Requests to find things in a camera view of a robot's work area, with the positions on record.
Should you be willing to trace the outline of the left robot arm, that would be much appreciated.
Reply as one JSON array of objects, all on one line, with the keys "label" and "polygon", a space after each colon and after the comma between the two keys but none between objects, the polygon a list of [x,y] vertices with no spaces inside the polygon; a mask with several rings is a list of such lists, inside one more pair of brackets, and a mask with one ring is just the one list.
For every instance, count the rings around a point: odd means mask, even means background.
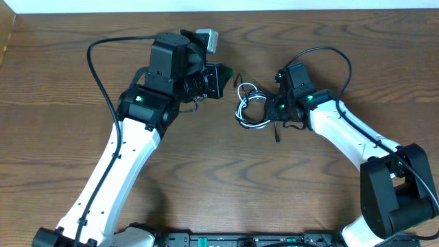
[{"label": "left robot arm", "polygon": [[233,71],[207,61],[217,49],[218,33],[212,29],[161,32],[151,40],[149,65],[110,105],[112,132],[85,188],[54,230],[37,231],[34,246],[154,245],[154,234],[140,226],[116,231],[121,210],[180,105],[221,98]]}]

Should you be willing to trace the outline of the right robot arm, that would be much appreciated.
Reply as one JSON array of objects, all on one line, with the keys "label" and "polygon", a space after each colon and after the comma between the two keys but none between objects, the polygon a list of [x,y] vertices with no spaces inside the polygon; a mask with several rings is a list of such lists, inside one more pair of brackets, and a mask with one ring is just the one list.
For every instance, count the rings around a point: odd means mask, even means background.
[{"label": "right robot arm", "polygon": [[279,91],[269,95],[270,121],[302,124],[330,141],[360,173],[361,216],[341,232],[346,246],[380,246],[403,231],[438,216],[438,197],[425,151],[413,143],[401,146],[375,132],[336,99],[318,91],[306,66],[278,71]]}]

